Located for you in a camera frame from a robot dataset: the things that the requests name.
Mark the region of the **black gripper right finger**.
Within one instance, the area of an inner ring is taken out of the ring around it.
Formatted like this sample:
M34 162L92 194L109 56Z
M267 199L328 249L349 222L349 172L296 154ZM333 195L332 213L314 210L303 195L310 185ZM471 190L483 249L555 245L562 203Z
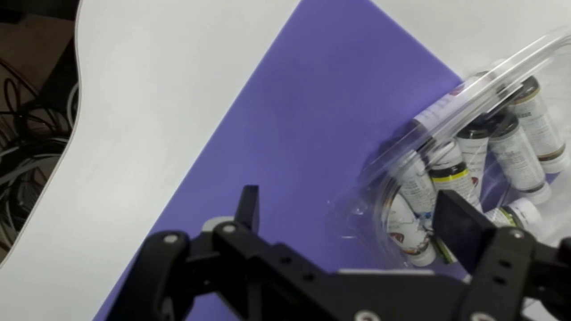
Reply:
M496 226L455 190L439 190L433 231L471 274L458 321L524 321L537 299L558 321L571 321L571 242L537 240L517 226Z

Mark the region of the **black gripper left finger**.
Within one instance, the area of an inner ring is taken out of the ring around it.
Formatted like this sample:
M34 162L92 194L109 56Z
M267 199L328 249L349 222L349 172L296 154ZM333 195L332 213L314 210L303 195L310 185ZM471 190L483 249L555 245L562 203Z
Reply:
M185 321L194 301L217 294L241 321L333 321L323 272L285 244L258 235L260 190L244 185L235 213L191 237L148 235L105 321Z

